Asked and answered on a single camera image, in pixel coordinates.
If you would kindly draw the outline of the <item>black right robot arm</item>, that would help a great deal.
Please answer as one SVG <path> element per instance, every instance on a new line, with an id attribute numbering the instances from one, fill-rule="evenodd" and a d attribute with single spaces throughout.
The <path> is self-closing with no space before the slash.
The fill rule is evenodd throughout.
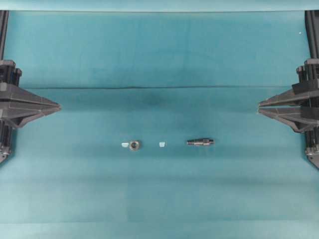
<path id="1" fill-rule="evenodd" d="M 305 135 L 305 155 L 319 166 L 319 11 L 305 11 L 310 58 L 297 67 L 299 82 L 258 104 L 258 113 Z"/>

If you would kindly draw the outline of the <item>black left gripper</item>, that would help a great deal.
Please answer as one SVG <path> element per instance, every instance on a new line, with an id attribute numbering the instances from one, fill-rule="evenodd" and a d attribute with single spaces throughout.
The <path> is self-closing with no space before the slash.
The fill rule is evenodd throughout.
<path id="1" fill-rule="evenodd" d="M 20 103 L 53 106 L 53 108 L 40 110 L 5 109 L 0 111 L 1 162 L 5 161 L 11 153 L 13 128 L 22 128 L 31 121 L 61 110 L 58 103 L 18 87 L 21 75 L 22 71 L 15 67 L 14 61 L 0 61 L 0 99 Z"/>

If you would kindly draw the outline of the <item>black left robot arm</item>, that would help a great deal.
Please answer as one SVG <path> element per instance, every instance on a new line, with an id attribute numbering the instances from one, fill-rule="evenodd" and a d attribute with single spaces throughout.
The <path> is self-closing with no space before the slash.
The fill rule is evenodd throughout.
<path id="1" fill-rule="evenodd" d="M 4 60 L 9 11 L 0 12 L 0 161 L 11 154 L 13 130 L 27 123 L 58 112 L 61 106 L 47 98 L 19 87 L 22 71 L 12 60 Z"/>

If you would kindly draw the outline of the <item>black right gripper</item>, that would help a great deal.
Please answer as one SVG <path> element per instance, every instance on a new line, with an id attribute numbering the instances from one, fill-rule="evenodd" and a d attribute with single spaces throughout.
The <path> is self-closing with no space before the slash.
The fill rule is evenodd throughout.
<path id="1" fill-rule="evenodd" d="M 294 132 L 305 132 L 306 156 L 319 158 L 319 59 L 307 59 L 297 68 L 299 83 L 290 90 L 270 97 L 258 104 L 258 113 L 288 125 Z M 299 106 L 262 108 L 268 106 Z"/>

